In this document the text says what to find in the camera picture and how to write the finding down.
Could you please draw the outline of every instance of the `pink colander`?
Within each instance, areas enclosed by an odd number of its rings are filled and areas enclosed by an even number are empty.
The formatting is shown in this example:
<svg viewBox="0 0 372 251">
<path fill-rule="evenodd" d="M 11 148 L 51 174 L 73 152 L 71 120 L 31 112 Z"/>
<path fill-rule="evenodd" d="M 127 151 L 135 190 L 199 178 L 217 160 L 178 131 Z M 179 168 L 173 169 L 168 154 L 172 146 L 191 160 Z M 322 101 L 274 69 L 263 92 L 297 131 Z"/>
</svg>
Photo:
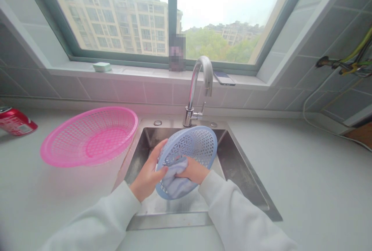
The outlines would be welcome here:
<svg viewBox="0 0 372 251">
<path fill-rule="evenodd" d="M 130 144 L 137 115 L 125 107 L 102 107 L 79 114 L 51 132 L 41 145 L 41 158 L 69 168 L 108 162 Z"/>
</svg>

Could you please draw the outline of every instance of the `hand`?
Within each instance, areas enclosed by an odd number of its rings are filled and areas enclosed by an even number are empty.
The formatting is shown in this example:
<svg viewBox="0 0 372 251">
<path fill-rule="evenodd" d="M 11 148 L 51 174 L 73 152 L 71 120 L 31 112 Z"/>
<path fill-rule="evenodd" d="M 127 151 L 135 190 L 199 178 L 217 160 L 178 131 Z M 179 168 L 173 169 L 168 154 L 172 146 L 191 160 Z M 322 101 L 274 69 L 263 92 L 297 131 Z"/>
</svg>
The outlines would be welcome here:
<svg viewBox="0 0 372 251">
<path fill-rule="evenodd" d="M 156 184 L 163 179 L 168 171 L 168 167 L 162 167 L 160 170 L 155 171 L 156 164 L 158 163 L 158 157 L 163 146 L 167 143 L 168 139 L 161 141 L 157 146 L 155 146 L 150 157 L 147 159 L 146 163 L 143 165 L 138 176 L 134 182 L 129 186 L 130 190 L 136 196 L 136 198 L 141 203 L 155 190 Z"/>
<path fill-rule="evenodd" d="M 176 175 L 176 177 L 186 177 L 192 182 L 200 185 L 207 177 L 210 170 L 208 170 L 206 167 L 204 167 L 193 158 L 187 157 L 187 160 L 189 163 L 187 168 L 182 173 Z"/>
</svg>

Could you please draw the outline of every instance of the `dish cloth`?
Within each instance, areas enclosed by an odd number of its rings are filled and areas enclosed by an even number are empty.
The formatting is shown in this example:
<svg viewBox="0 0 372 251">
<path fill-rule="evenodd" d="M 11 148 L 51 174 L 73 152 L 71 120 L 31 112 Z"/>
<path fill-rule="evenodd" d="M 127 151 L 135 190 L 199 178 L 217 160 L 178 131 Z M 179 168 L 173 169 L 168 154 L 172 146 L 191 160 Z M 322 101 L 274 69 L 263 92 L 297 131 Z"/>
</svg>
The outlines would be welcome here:
<svg viewBox="0 0 372 251">
<path fill-rule="evenodd" d="M 188 161 L 186 156 L 183 155 L 172 165 L 165 164 L 164 166 L 168 167 L 168 171 L 162 180 L 162 184 L 172 199 L 178 198 L 184 192 L 189 192 L 195 186 L 195 183 L 188 178 L 175 177 L 176 174 L 182 173 L 187 168 Z"/>
</svg>

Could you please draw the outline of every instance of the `red can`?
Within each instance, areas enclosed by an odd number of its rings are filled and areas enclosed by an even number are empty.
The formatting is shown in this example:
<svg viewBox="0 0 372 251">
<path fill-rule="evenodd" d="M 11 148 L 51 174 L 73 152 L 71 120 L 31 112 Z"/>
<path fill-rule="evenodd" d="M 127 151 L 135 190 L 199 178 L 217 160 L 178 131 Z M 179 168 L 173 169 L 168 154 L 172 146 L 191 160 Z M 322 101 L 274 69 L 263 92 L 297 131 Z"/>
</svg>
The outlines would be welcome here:
<svg viewBox="0 0 372 251">
<path fill-rule="evenodd" d="M 14 136 L 22 136 L 33 132 L 38 126 L 19 110 L 3 106 L 0 107 L 0 128 Z"/>
</svg>

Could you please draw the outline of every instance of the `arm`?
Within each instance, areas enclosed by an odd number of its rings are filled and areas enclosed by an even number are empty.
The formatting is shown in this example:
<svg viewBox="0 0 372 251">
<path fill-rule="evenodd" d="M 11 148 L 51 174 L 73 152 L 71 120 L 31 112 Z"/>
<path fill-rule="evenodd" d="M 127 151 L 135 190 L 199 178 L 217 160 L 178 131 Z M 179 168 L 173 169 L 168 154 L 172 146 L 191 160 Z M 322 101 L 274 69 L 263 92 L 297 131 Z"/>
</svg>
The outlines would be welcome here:
<svg viewBox="0 0 372 251">
<path fill-rule="evenodd" d="M 163 167 L 155 171 L 166 142 L 163 140 L 155 146 L 130 187 L 122 182 L 109 196 L 100 199 L 48 239 L 41 250 L 116 250 L 141 202 L 152 194 L 168 170 Z"/>
<path fill-rule="evenodd" d="M 226 251 L 297 249 L 296 243 L 245 198 L 231 180 L 225 181 L 191 158 L 189 166 L 179 176 L 201 184 L 199 193 L 209 206 L 208 214 Z"/>
</svg>

